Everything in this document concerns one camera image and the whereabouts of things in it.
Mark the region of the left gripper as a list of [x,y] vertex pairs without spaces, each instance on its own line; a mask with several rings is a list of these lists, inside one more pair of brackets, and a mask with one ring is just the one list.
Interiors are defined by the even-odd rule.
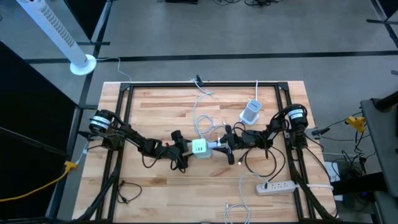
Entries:
[[178,160],[178,169],[185,170],[188,167],[188,158],[193,155],[192,152],[180,152],[180,149],[190,149],[192,146],[191,140],[185,139],[180,130],[171,133],[174,145],[164,146],[161,150],[161,158],[170,159],[172,161]]

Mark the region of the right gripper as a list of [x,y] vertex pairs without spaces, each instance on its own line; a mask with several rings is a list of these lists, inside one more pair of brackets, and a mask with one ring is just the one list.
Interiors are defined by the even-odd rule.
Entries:
[[[232,127],[228,124],[224,126],[224,130],[225,130],[225,133],[221,138],[218,139],[218,143],[229,144],[234,141],[233,146],[231,147],[231,149],[233,151],[249,149],[251,147],[251,145],[247,142],[247,140],[249,138],[245,132],[242,132],[241,135],[232,134]],[[234,154],[231,149],[229,149],[227,147],[218,147],[218,148],[214,148],[213,150],[225,154],[228,159],[228,164],[234,165],[234,163],[235,163]]]

